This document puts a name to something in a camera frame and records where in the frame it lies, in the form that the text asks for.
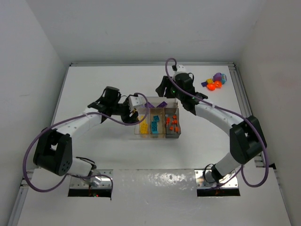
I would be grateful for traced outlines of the dark purple lego brick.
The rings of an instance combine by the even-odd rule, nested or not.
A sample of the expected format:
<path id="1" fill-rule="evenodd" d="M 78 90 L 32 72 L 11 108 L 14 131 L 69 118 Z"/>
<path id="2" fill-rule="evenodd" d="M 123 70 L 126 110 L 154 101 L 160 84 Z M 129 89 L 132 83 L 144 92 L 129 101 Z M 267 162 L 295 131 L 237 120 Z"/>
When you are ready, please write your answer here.
<path id="1" fill-rule="evenodd" d="M 150 102 L 147 102 L 144 106 L 146 108 L 154 108 L 154 106 Z"/>

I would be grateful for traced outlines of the teal lego block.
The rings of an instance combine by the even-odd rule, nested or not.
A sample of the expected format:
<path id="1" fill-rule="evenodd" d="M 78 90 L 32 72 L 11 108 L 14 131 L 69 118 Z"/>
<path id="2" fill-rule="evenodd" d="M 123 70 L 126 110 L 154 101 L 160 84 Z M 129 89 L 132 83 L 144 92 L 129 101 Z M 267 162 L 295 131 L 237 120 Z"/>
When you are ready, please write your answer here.
<path id="1" fill-rule="evenodd" d="M 160 116 L 159 115 L 154 115 L 153 116 L 153 121 L 159 122 L 160 121 Z"/>

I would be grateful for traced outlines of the teal lego brick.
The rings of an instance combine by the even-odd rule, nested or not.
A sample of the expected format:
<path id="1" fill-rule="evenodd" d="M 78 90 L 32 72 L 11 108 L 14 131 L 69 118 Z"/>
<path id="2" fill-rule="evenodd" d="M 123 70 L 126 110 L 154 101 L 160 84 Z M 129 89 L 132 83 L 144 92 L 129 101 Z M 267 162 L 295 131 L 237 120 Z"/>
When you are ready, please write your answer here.
<path id="1" fill-rule="evenodd" d="M 155 121 L 151 122 L 151 134 L 154 138 L 158 137 L 158 123 Z"/>

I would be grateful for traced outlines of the orange-yellow lego brick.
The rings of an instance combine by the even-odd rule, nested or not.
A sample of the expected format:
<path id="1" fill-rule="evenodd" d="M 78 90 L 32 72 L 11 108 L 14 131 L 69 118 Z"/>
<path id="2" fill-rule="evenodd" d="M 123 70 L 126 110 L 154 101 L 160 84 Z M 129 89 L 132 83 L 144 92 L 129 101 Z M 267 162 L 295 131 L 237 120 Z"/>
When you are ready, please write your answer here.
<path id="1" fill-rule="evenodd" d="M 140 124 L 140 133 L 141 134 L 148 134 L 149 133 L 149 125 L 147 123 Z"/>

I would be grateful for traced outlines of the yellow lego brick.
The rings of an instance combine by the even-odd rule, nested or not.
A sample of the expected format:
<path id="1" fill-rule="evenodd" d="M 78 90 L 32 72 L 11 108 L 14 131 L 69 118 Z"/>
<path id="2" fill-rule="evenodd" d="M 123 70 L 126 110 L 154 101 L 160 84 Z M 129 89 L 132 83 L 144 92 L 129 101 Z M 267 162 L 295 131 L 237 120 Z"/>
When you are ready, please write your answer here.
<path id="1" fill-rule="evenodd" d="M 207 79 L 206 82 L 207 82 L 207 84 L 211 84 L 211 83 L 213 83 L 213 80 L 212 79 Z"/>

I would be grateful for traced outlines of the orange funnel lego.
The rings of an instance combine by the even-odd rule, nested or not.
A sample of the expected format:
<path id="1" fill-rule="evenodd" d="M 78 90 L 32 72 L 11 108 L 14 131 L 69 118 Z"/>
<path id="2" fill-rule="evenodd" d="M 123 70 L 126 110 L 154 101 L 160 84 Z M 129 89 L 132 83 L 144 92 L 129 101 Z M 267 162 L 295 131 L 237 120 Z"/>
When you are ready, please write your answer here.
<path id="1" fill-rule="evenodd" d="M 216 89 L 216 85 L 214 83 L 209 83 L 209 84 L 207 84 L 207 88 L 210 91 L 214 91 Z"/>
<path id="2" fill-rule="evenodd" d="M 214 85 L 216 88 L 220 89 L 222 87 L 222 82 L 221 81 L 215 81 Z"/>

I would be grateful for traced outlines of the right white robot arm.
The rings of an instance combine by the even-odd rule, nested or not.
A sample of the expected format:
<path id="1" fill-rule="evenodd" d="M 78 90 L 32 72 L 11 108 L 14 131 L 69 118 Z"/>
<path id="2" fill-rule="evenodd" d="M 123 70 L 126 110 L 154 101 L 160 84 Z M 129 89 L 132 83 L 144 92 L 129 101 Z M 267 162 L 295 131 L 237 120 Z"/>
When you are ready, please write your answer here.
<path id="1" fill-rule="evenodd" d="M 259 153 L 265 153 L 267 143 L 256 117 L 246 118 L 215 105 L 208 96 L 195 91 L 193 81 L 188 73 L 178 73 L 174 77 L 165 75 L 156 93 L 160 97 L 178 99 L 185 110 L 206 119 L 229 136 L 229 152 L 204 174 L 207 183 L 217 184 L 237 167 L 242 167 Z"/>

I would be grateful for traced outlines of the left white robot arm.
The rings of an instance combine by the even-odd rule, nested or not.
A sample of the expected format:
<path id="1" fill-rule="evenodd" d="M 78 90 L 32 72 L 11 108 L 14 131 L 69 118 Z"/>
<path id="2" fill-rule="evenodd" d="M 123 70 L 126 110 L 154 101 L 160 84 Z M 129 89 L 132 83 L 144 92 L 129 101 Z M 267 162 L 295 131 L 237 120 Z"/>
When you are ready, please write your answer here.
<path id="1" fill-rule="evenodd" d="M 122 124 L 136 124 L 136 108 L 143 105 L 142 99 L 137 94 L 129 95 L 123 103 L 120 103 L 120 99 L 119 89 L 106 87 L 102 95 L 90 103 L 81 115 L 57 124 L 52 129 L 45 129 L 38 139 L 33 163 L 58 176 L 89 176 L 93 163 L 83 157 L 73 156 L 73 142 L 113 115 L 120 116 Z"/>

